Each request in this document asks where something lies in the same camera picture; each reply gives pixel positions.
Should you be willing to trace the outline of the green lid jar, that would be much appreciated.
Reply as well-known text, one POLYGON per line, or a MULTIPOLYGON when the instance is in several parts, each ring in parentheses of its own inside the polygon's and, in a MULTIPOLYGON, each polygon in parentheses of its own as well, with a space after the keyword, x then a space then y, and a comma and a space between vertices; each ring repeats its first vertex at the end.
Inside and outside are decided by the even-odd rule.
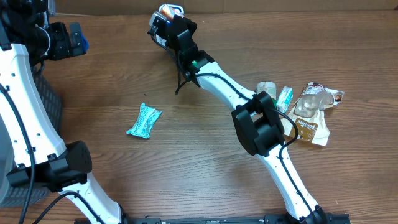
POLYGON ((276 89, 275 83, 269 81, 259 82, 256 85, 256 93, 260 94, 262 91, 266 92, 272 98, 274 106, 276 106, 277 103, 276 89))

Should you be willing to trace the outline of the brown nut snack bag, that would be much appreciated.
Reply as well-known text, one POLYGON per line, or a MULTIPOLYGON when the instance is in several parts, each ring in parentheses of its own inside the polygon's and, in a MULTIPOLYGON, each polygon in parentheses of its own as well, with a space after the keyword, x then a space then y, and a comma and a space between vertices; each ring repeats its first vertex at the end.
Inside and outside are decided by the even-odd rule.
POLYGON ((288 114, 297 126, 298 139, 326 146, 330 131, 326 126, 325 110, 337 106, 344 94, 316 82, 308 83, 288 114))

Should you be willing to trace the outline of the small teal white carton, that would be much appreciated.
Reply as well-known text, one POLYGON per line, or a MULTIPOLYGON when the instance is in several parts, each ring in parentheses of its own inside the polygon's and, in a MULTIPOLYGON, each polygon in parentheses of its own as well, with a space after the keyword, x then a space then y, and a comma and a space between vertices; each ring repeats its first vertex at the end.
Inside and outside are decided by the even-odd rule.
POLYGON ((280 112, 286 113, 290 106, 292 98, 293 98, 293 89, 290 87, 287 87, 287 86, 283 87, 283 89, 277 99, 276 108, 280 112))

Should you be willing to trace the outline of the orange snack packet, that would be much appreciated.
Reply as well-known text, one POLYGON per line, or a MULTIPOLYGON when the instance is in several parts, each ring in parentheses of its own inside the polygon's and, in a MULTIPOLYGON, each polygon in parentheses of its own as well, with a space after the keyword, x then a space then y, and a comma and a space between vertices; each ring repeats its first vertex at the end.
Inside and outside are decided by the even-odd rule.
POLYGON ((175 15, 184 17, 185 14, 183 7, 175 4, 163 4, 158 11, 170 19, 173 19, 175 15))

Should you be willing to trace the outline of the teal snack bar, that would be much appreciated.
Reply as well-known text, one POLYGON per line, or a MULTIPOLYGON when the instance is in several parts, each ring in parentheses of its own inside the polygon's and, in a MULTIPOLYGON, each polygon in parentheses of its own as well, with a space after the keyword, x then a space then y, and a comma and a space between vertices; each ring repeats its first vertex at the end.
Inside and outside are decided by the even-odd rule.
POLYGON ((150 132, 155 122, 160 118, 162 110, 147 106, 142 103, 139 108, 139 115, 133 127, 126 131, 126 134, 130 134, 143 139, 150 138, 150 132))

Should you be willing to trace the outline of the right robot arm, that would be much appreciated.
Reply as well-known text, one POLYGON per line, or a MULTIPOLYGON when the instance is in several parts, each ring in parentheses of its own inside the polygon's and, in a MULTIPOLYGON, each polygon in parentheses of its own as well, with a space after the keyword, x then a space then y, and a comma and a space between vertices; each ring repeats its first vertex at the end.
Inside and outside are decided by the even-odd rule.
POLYGON ((236 135, 242 147, 258 156, 284 199, 288 223, 327 223, 326 213, 306 190, 289 157, 289 142, 272 98, 255 93, 229 77, 192 39, 197 25, 186 17, 167 17, 155 12, 150 34, 165 40, 163 48, 172 56, 178 85, 193 82, 209 91, 231 110, 236 135))

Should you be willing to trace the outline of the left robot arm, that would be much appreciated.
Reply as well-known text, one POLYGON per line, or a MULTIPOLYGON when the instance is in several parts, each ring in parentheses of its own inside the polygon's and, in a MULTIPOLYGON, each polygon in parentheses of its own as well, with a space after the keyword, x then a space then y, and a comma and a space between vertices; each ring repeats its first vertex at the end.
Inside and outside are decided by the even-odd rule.
POLYGON ((86 54, 79 23, 50 22, 48 1, 1 2, 1 118, 14 151, 7 173, 14 188, 25 187, 25 219, 35 187, 67 198, 90 223, 127 223, 122 207, 110 199, 92 173, 86 144, 65 144, 49 114, 59 100, 41 74, 46 60, 86 54))

